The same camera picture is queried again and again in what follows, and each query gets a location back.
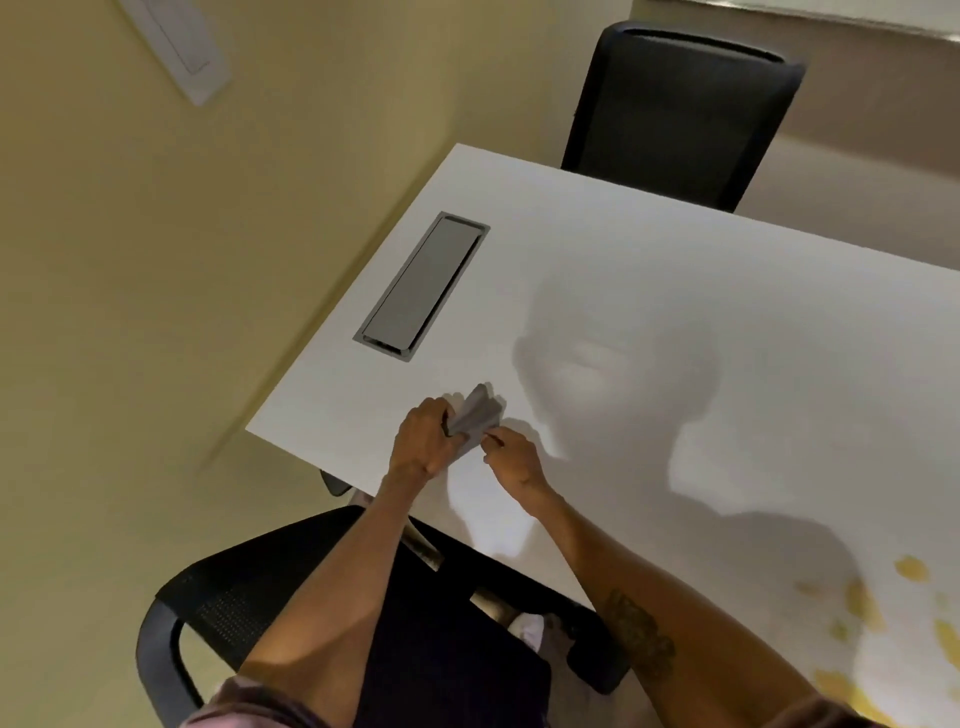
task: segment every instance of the person's left hand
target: person's left hand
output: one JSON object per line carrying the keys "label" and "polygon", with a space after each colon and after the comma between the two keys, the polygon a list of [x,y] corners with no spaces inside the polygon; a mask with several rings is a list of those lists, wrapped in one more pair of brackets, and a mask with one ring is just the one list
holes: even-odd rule
{"label": "person's left hand", "polygon": [[443,397],[428,397],[410,410],[394,439],[391,472],[416,469],[425,474],[426,482],[453,462],[468,436],[444,435],[444,417],[452,415],[453,407]]}

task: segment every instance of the person's right hand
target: person's right hand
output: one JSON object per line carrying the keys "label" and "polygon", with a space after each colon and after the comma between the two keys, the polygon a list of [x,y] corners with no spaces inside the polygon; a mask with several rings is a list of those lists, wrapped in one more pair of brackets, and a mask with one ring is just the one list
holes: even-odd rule
{"label": "person's right hand", "polygon": [[534,518],[553,489],[543,476],[537,446],[509,427],[487,430],[480,447],[503,489]]}

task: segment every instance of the tattoo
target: tattoo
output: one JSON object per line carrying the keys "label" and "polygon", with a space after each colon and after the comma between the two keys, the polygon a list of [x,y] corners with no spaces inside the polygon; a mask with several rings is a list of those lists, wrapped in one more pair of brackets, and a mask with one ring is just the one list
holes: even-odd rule
{"label": "tattoo", "polygon": [[620,643],[641,682],[657,682],[669,677],[677,648],[660,633],[657,621],[619,589],[607,597],[602,614],[604,622]]}

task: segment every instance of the table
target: table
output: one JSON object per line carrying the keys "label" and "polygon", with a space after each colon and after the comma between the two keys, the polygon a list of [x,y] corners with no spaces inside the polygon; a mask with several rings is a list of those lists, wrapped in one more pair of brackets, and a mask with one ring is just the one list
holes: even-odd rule
{"label": "table", "polygon": [[[489,232],[419,347],[358,343],[441,212]],[[374,494],[407,410],[477,382],[575,507],[818,685],[956,723],[960,274],[457,146],[248,430]],[[586,602],[481,457],[414,515]]]}

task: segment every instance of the light patch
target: light patch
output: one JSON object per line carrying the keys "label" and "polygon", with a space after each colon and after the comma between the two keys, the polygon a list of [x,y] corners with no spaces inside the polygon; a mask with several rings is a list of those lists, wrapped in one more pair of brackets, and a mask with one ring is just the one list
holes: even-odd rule
{"label": "light patch", "polygon": [[858,688],[843,672],[814,670],[813,682],[824,695],[838,702],[847,703],[868,720],[886,725],[888,728],[903,728],[874,705],[874,701],[867,696],[867,693]]}
{"label": "light patch", "polygon": [[904,556],[894,566],[897,573],[904,579],[916,582],[926,582],[930,580],[930,569],[916,556]]}
{"label": "light patch", "polygon": [[839,643],[846,644],[850,641],[850,627],[839,619],[835,619],[829,629],[830,636]]}
{"label": "light patch", "polygon": [[871,632],[883,632],[887,623],[876,605],[874,596],[862,579],[854,579],[847,585],[847,611],[863,622]]}
{"label": "light patch", "polygon": [[797,581],[794,582],[793,588],[813,599],[822,599],[827,595],[827,590],[815,581]]}
{"label": "light patch", "polygon": [[933,626],[937,633],[937,642],[940,643],[944,656],[951,665],[960,670],[960,637],[957,636],[956,629],[945,619],[937,619]]}

